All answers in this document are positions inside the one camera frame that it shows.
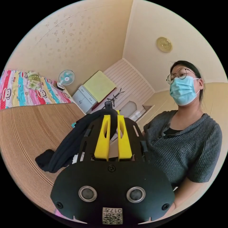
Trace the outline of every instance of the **qr code label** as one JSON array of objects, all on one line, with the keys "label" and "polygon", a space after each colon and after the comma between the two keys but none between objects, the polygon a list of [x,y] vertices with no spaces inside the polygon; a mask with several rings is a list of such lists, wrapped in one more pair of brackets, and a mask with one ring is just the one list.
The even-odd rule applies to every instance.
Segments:
[{"label": "qr code label", "polygon": [[103,224],[109,224],[109,225],[123,224],[123,210],[122,210],[122,208],[103,207],[102,222],[103,222]]}]

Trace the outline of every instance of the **ceiling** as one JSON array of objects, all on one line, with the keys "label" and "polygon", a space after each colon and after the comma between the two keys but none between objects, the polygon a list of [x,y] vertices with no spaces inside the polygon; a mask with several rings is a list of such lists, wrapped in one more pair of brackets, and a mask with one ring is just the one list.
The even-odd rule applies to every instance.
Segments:
[{"label": "ceiling", "polygon": [[[156,46],[158,37],[173,44],[170,53]],[[151,2],[134,0],[123,58],[151,84],[155,92],[169,89],[166,77],[178,60],[193,63],[206,83],[228,82],[222,64],[207,40],[186,20]]]}]

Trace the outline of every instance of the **bamboo mat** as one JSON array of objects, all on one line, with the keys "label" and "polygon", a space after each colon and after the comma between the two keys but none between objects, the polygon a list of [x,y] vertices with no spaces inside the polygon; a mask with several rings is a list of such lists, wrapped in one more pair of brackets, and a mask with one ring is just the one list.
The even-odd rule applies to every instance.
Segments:
[{"label": "bamboo mat", "polygon": [[0,150],[5,165],[22,192],[35,204],[54,213],[50,193],[62,171],[42,171],[35,158],[47,149],[56,150],[84,116],[74,104],[21,106],[0,110]]}]

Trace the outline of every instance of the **yellow towel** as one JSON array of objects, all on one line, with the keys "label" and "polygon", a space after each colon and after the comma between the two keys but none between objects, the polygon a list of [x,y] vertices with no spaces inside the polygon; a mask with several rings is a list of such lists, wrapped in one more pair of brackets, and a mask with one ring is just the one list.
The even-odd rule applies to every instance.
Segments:
[{"label": "yellow towel", "polygon": [[84,85],[91,95],[101,102],[116,85],[101,71],[96,72]]}]

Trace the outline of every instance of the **white cabinet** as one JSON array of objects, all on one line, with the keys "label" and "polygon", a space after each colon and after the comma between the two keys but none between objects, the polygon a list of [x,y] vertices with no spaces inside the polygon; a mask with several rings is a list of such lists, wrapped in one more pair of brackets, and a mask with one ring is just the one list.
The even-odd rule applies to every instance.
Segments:
[{"label": "white cabinet", "polygon": [[97,103],[96,99],[82,85],[72,98],[84,113],[89,113],[92,107]]}]

